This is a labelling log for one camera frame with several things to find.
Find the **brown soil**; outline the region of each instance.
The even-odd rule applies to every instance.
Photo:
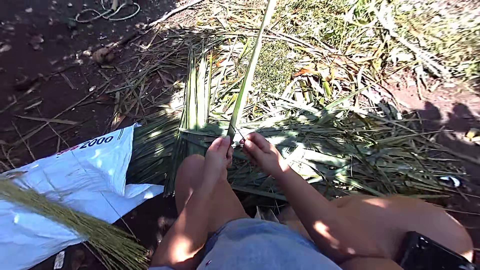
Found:
[[[105,44],[115,42],[122,35],[127,35],[136,29],[136,24],[152,21],[175,7],[174,0],[149,1],[138,0],[142,11],[132,19],[112,23],[99,19],[91,24],[69,26],[68,18],[75,16],[83,9],[83,4],[89,8],[100,10],[98,1],[71,0],[72,7],[65,1],[53,3],[50,0],[33,0],[26,5],[24,1],[3,0],[0,3],[0,48],[10,45],[12,48],[0,52],[0,144],[16,143],[16,147],[0,153],[0,160],[9,168],[19,167],[54,154],[59,149],[65,149],[86,141],[92,137],[110,131],[114,100],[101,92],[89,92],[92,86],[99,86],[106,81],[99,72],[107,77],[112,76],[113,69],[100,69],[84,51],[94,52]],[[194,11],[184,12],[172,20],[188,20]],[[43,39],[39,48],[34,49],[35,40]],[[122,62],[136,50],[131,43],[117,50],[114,62]],[[49,75],[58,68],[70,67],[63,75]],[[48,80],[38,78],[39,74]],[[480,98],[465,88],[445,88],[429,92],[424,90],[424,100],[419,99],[417,88],[408,74],[397,75],[387,88],[395,97],[406,105],[407,111],[416,110],[426,119],[426,130],[452,130],[438,136],[438,142],[457,152],[480,160],[480,146],[464,140],[465,133],[472,127],[480,128]],[[51,123],[39,132],[28,137],[43,122],[22,119],[17,116],[34,116],[52,118],[69,106],[84,99],[74,108],[64,112],[58,119],[78,122],[77,125]],[[132,120],[124,121],[122,126]],[[19,137],[22,135],[28,144],[31,154]],[[470,182],[463,187],[471,194],[480,196],[480,166],[462,161]],[[9,168],[0,164],[0,171]],[[473,197],[454,197],[445,205],[451,209],[480,213],[480,200]],[[462,213],[452,213],[470,232],[476,247],[480,246],[480,216]],[[157,219],[160,216],[175,217],[176,210],[172,198],[157,196],[132,210],[123,219],[133,230],[140,242],[147,248],[156,243],[158,231]],[[123,227],[122,221],[115,224]],[[52,269],[54,256],[45,260],[34,269]],[[80,265],[89,269],[103,268],[95,261],[93,255],[83,245],[67,248],[66,265],[62,269],[75,269]]]

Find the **white plastic bag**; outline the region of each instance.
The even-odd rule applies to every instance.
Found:
[[[89,140],[10,172],[25,172],[22,180],[36,191],[113,223],[163,192],[160,185],[125,185],[136,126]],[[3,200],[0,200],[0,228],[0,261],[6,270],[28,269],[85,240],[61,224]]]

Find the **blue shorts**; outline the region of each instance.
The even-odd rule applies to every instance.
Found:
[[[230,221],[213,234],[197,269],[341,270],[312,241],[287,226],[250,218]]]

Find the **rope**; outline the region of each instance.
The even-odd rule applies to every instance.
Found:
[[[134,17],[140,11],[140,5],[135,3],[135,2],[131,2],[131,3],[126,3],[125,2],[125,3],[121,4],[116,10],[113,9],[113,8],[106,9],[105,5],[103,4],[103,0],[101,0],[100,3],[102,4],[102,8],[103,8],[103,10],[105,10],[105,12],[100,13],[99,11],[94,10],[94,9],[84,9],[84,10],[80,11],[80,13],[77,14],[77,16],[75,17],[75,21],[78,22],[78,23],[82,23],[82,24],[90,23],[90,22],[92,22],[96,19],[99,19],[99,18],[104,18],[104,19],[107,19],[109,21],[123,21],[123,20],[127,20],[127,19],[130,19],[130,18]],[[137,10],[134,13],[132,13],[132,14],[126,16],[126,17],[122,17],[122,18],[112,18],[122,8],[124,8],[126,6],[132,6],[132,5],[137,7]],[[98,14],[98,16],[90,18],[88,20],[79,20],[78,18],[85,12],[94,12],[94,13]]]

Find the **green palm leaf strip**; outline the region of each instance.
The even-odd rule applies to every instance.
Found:
[[[276,0],[268,1],[267,9],[262,20],[262,25],[260,26],[260,30],[258,31],[258,36],[253,49],[252,58],[250,59],[250,62],[248,64],[247,72],[245,74],[245,78],[243,79],[240,87],[240,92],[237,97],[237,102],[235,102],[235,108],[232,113],[232,118],[230,119],[230,125],[228,126],[227,135],[229,135],[231,139],[233,139],[233,136],[235,135],[235,128],[237,128],[237,125],[240,123],[243,108],[245,107],[245,103],[247,101],[248,91],[252,87],[253,74],[255,73],[255,67],[257,66],[260,50],[262,49],[262,32],[270,23],[270,19],[272,19],[272,15],[275,11],[275,4]]]

